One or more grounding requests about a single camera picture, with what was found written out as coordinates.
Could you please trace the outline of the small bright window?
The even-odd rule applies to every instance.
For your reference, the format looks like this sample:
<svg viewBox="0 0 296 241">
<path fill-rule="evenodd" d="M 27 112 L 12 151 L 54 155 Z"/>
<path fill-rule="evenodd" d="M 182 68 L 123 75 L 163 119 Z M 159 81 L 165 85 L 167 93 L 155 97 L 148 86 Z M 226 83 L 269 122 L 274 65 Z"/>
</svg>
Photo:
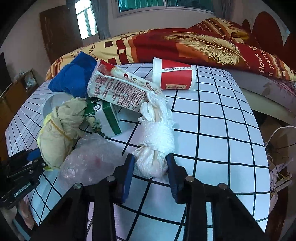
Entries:
<svg viewBox="0 0 296 241">
<path fill-rule="evenodd" d="M 75 1 L 75 10 L 81 38 L 84 40 L 96 35 L 97 25 L 91 6 L 91 1 Z"/>
</svg>

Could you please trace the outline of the grey curtain left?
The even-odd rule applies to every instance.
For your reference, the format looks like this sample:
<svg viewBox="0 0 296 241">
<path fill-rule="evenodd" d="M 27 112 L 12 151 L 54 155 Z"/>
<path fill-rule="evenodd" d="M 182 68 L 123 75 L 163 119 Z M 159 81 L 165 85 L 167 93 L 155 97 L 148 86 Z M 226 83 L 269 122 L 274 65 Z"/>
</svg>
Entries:
<svg viewBox="0 0 296 241">
<path fill-rule="evenodd" d="M 111 37 L 108 24 L 108 1 L 91 0 L 91 7 L 96 21 L 96 27 L 100 40 Z"/>
</svg>

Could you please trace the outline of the wooden side shelf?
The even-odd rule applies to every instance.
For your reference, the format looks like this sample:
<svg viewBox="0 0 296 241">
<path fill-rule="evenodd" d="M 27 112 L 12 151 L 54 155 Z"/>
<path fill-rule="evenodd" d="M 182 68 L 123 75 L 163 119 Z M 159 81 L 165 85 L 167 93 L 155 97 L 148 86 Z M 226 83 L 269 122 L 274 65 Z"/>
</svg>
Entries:
<svg viewBox="0 0 296 241">
<path fill-rule="evenodd" d="M 31 87 L 27 87 L 25 82 L 27 76 L 35 81 Z M 8 158 L 5 131 L 17 111 L 38 87 L 39 84 L 34 75 L 34 70 L 30 69 L 26 73 L 21 74 L 18 80 L 12 83 L 1 95 L 1 161 Z"/>
</svg>

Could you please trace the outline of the clear plastic bag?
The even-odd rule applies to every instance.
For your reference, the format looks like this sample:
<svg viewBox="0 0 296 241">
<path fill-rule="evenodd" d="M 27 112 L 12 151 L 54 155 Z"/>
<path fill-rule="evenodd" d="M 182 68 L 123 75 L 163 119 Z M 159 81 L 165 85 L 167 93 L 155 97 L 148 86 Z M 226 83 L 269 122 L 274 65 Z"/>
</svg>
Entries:
<svg viewBox="0 0 296 241">
<path fill-rule="evenodd" d="M 97 133 L 78 140 L 76 148 L 66 157 L 58 181 L 68 190 L 75 183 L 89 186 L 113 174 L 125 162 L 121 149 Z"/>
</svg>

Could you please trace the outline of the red white paper cup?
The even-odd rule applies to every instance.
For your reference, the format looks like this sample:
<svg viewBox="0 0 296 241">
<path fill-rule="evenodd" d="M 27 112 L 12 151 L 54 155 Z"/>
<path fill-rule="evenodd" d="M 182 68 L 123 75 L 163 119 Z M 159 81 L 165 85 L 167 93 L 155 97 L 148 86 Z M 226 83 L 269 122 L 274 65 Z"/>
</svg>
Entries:
<svg viewBox="0 0 296 241">
<path fill-rule="evenodd" d="M 197 82 L 197 67 L 154 57 L 152 81 L 161 90 L 191 90 Z"/>
</svg>

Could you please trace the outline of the beige bag with rubber band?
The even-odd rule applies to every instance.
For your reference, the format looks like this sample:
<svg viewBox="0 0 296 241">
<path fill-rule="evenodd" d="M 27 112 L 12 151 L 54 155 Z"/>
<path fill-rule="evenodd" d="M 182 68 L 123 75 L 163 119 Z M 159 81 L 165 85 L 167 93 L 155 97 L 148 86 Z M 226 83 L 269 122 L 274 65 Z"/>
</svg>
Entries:
<svg viewBox="0 0 296 241">
<path fill-rule="evenodd" d="M 39 131 L 37 144 L 49 169 L 60 169 L 78 138 L 83 136 L 79 126 L 84 121 L 86 99 L 76 97 L 55 106 Z"/>
</svg>

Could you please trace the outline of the red heart-shaped headboard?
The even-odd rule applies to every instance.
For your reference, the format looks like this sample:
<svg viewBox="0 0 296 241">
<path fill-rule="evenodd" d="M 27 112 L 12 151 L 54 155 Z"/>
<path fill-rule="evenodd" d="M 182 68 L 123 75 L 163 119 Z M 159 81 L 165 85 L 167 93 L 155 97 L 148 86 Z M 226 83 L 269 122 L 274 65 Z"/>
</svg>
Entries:
<svg viewBox="0 0 296 241">
<path fill-rule="evenodd" d="M 284 41 L 278 24 L 269 13 L 259 13 L 252 29 L 247 19 L 243 20 L 242 27 L 255 37 L 262 50 L 292 64 L 295 57 L 295 34 L 289 33 Z"/>
</svg>

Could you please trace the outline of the red yellow printed blanket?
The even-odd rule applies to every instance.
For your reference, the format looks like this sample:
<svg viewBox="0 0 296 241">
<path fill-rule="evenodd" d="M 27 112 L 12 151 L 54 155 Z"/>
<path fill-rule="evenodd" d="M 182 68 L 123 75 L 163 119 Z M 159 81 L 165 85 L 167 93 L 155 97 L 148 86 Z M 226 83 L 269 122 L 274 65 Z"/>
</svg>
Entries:
<svg viewBox="0 0 296 241">
<path fill-rule="evenodd" d="M 45 79 L 54 78 L 80 52 L 114 65 L 151 63 L 154 58 L 162 58 L 295 81 L 293 66 L 261 46 L 242 26 L 221 18 L 208 18 L 187 29 L 150 29 L 95 42 L 59 57 Z"/>
</svg>

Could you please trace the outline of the white bed frame with mattress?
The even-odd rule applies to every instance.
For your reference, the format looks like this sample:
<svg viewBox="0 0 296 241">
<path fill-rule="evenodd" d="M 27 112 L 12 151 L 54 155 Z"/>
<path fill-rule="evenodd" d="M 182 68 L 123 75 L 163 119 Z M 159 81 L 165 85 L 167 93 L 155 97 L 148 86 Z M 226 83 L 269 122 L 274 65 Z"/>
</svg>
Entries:
<svg viewBox="0 0 296 241">
<path fill-rule="evenodd" d="M 283 81 L 239 70 L 230 70 L 252 109 L 285 123 L 295 123 L 295 92 Z"/>
</svg>

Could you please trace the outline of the blue cloth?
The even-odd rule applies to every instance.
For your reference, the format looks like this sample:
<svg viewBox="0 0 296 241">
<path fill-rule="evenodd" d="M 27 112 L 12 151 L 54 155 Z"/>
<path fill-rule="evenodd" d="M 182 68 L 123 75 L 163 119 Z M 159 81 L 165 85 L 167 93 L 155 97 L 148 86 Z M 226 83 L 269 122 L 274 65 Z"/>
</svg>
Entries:
<svg viewBox="0 0 296 241">
<path fill-rule="evenodd" d="M 49 90 L 85 98 L 87 85 L 96 65 L 97 61 L 92 56 L 80 52 L 50 81 Z"/>
</svg>

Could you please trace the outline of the white black grid tablecloth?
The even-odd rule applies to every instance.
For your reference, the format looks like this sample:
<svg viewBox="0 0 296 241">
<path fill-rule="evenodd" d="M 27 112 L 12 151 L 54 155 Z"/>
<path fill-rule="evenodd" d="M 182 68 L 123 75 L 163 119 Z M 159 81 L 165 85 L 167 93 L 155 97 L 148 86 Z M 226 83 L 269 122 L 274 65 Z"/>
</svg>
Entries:
<svg viewBox="0 0 296 241">
<path fill-rule="evenodd" d="M 197 66 L 193 90 L 163 91 L 174 115 L 175 152 L 178 165 L 202 183 L 230 185 L 265 232 L 269 214 L 268 161 L 253 112 L 234 78 L 226 70 Z M 5 132 L 8 155 L 37 148 L 43 125 L 42 104 L 51 95 L 43 83 L 20 107 Z M 136 148 L 140 137 L 139 114 L 119 109 L 121 135 L 110 142 L 124 157 Z M 58 172 L 44 172 L 40 185 L 28 194 L 37 225 L 66 192 Z M 185 204 L 177 205 L 168 178 L 135 175 L 127 201 L 114 206 L 117 240 L 182 240 Z"/>
</svg>

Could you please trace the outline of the green curtained window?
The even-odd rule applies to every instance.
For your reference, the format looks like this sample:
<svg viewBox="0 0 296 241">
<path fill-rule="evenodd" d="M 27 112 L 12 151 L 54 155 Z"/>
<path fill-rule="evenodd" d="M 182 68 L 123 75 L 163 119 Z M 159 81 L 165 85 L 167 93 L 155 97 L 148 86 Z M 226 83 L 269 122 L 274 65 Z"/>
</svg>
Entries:
<svg viewBox="0 0 296 241">
<path fill-rule="evenodd" d="M 208 0 L 119 0 L 113 2 L 119 15 L 161 9 L 186 9 L 213 13 L 213 1 Z"/>
</svg>

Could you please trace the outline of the white knotted tissue bundle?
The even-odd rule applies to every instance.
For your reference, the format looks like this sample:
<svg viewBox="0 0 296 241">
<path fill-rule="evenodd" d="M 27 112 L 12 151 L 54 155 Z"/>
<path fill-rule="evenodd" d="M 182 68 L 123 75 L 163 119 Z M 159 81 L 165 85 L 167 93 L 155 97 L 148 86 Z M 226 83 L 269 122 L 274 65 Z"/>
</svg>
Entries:
<svg viewBox="0 0 296 241">
<path fill-rule="evenodd" d="M 173 127 L 176 123 L 167 99 L 150 91 L 147 101 L 140 106 L 141 117 L 135 172 L 147 178 L 162 178 L 168 164 L 165 157 L 175 150 Z"/>
</svg>

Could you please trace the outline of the brown wooden door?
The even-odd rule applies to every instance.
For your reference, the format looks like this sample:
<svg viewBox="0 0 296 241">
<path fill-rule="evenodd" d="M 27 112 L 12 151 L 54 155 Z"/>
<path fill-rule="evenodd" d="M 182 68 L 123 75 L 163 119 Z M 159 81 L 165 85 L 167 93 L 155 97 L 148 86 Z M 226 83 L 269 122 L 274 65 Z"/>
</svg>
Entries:
<svg viewBox="0 0 296 241">
<path fill-rule="evenodd" d="M 63 5 L 40 13 L 44 46 L 50 63 L 83 46 L 74 5 Z"/>
</svg>

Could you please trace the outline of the green white carton box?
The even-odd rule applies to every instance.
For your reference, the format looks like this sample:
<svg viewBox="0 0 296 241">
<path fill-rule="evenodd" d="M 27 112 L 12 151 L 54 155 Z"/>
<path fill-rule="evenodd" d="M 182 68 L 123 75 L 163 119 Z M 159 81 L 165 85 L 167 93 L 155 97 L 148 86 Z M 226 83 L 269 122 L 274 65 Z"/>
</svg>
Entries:
<svg viewBox="0 0 296 241">
<path fill-rule="evenodd" d="M 85 119 L 94 132 L 104 138 L 122 133 L 113 104 L 96 97 L 86 99 Z"/>
</svg>

